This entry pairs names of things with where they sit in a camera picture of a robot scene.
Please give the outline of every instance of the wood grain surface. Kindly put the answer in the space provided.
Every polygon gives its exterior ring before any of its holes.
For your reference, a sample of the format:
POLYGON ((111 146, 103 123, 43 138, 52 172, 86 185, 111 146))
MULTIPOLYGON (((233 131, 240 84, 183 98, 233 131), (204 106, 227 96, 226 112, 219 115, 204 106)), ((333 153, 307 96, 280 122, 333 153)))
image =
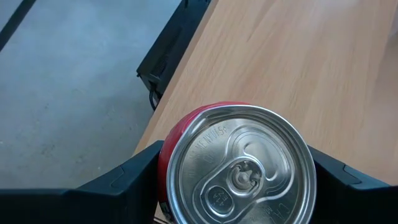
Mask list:
POLYGON ((398 184, 396 7, 397 0, 213 1, 135 153, 201 105, 246 101, 282 115, 309 145, 398 184))

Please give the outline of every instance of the floor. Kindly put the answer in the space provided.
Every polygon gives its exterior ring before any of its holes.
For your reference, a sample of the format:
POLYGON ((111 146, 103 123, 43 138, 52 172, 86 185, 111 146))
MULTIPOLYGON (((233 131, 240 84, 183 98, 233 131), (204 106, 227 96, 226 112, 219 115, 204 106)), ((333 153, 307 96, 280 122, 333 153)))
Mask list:
POLYGON ((136 68, 179 2, 37 0, 0 52, 0 188, 78 187, 131 157, 153 113, 136 68))

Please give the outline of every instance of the wooden table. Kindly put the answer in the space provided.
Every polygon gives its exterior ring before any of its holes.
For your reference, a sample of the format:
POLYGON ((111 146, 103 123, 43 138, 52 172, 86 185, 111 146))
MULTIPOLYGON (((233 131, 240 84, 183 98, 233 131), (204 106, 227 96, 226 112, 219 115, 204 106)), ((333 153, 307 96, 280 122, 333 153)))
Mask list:
POLYGON ((246 101, 398 184, 398 44, 386 48, 397 2, 213 1, 135 153, 201 105, 246 101))

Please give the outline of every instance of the can lid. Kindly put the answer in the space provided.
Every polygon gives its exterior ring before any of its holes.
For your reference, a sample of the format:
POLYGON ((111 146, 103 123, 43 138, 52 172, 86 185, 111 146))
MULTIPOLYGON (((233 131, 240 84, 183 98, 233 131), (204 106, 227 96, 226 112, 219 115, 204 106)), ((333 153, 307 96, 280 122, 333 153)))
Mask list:
POLYGON ((167 195, 177 223, 308 223, 315 166, 284 118, 258 106, 218 106, 177 143, 167 195))

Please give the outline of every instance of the can rim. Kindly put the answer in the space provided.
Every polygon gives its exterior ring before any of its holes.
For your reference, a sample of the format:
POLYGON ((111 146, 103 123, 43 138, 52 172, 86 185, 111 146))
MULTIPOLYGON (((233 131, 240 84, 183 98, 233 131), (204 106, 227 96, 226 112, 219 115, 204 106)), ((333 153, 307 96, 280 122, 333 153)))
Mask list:
POLYGON ((186 130, 182 133, 180 139, 176 143, 174 149, 177 148, 182 148, 181 150, 173 150, 173 153, 170 157, 169 164, 167 167, 167 177, 166 177, 166 183, 167 183, 167 198, 169 200, 170 204, 170 209, 172 214, 174 215, 174 219, 177 221, 177 223, 188 223, 188 220, 185 218, 185 215, 187 215, 186 211, 183 211, 183 208, 181 206, 181 202, 179 202, 177 199, 177 195, 179 192, 177 191, 177 184, 176 184, 176 176, 178 173, 178 164, 182 158, 181 155, 189 148, 190 143, 192 140, 195 138, 197 134, 200 133, 202 128, 197 128, 198 125, 201 125, 201 122, 203 119, 205 119, 208 116, 209 111, 214 111, 214 110, 228 110, 228 109, 250 109, 254 110, 257 112, 260 112, 267 116, 268 118, 272 118, 273 122, 279 125, 281 130, 287 131, 288 134, 291 135, 292 139, 295 140, 295 145, 297 145, 300 150, 297 148, 295 149, 298 153, 299 156, 303 158, 303 160, 300 160, 299 162, 301 163, 303 170, 304 170, 304 175, 305 179, 307 180, 304 182, 305 188, 308 189, 306 190, 305 194, 303 195, 303 200, 306 201, 306 204, 304 207, 301 208, 301 211, 299 212, 299 215, 296 218, 297 223, 308 223, 311 219, 313 209, 315 206, 315 198, 317 195, 317 175, 315 171, 315 164, 312 159, 312 155, 310 153, 310 150, 303 140, 303 137, 299 134, 299 132, 283 117, 278 115, 277 113, 262 108, 260 106, 253 106, 253 105, 223 105, 223 106, 216 106, 214 108, 208 108, 206 110, 203 110, 200 112, 193 120, 192 122, 188 125, 186 130))

